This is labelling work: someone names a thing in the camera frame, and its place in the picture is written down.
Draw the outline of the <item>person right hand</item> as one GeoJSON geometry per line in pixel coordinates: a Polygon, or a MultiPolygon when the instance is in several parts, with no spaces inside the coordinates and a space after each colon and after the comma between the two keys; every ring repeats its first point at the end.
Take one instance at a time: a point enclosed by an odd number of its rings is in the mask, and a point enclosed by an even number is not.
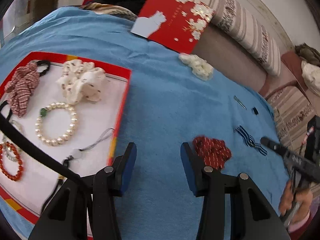
{"type": "Polygon", "coordinates": [[[310,206],[313,200],[313,194],[310,189],[298,190],[296,194],[291,190],[292,181],[288,180],[280,199],[279,211],[285,215],[292,207],[293,202],[300,204],[299,209],[291,220],[291,225],[304,221],[310,216],[310,206]]]}

